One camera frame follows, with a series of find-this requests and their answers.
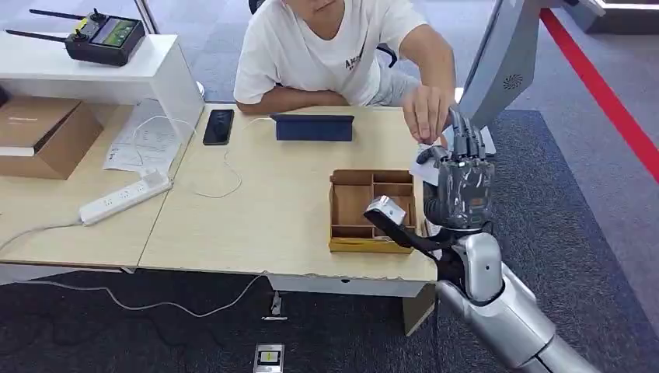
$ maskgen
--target power strip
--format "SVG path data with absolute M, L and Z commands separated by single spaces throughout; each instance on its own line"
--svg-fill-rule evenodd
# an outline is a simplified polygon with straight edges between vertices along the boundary
M 172 180 L 166 174 L 159 171 L 149 173 L 136 183 L 82 206 L 79 211 L 82 224 L 94 225 L 172 189 L 172 185 Z

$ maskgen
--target blue tablet case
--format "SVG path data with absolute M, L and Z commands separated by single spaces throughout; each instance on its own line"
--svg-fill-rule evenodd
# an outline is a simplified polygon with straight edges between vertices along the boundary
M 351 115 L 274 114 L 277 140 L 352 141 Z

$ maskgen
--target smartphone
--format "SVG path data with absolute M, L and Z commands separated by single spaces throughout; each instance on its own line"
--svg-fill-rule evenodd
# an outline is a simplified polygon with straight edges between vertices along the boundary
M 233 110 L 212 110 L 206 123 L 204 145 L 227 145 L 232 124 Z

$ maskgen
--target robot finger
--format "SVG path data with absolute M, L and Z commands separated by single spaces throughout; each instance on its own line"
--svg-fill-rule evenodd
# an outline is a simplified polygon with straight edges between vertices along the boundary
M 425 162 L 428 162 L 429 159 L 434 159 L 435 162 L 439 162 L 443 159 L 448 159 L 448 157 L 449 153 L 446 148 L 435 145 L 419 153 L 419 155 L 417 155 L 417 163 L 423 165 Z
M 483 141 L 483 134 L 476 130 L 476 146 L 478 146 L 478 159 L 484 160 L 485 155 L 485 142 Z
M 469 156 L 464 117 L 456 105 L 448 108 L 448 114 L 453 126 L 453 158 L 457 160 Z
M 478 156 L 478 136 L 476 135 L 476 130 L 474 130 L 474 127 L 468 119 L 464 119 L 462 123 L 465 126 L 467 156 L 469 158 L 475 158 Z

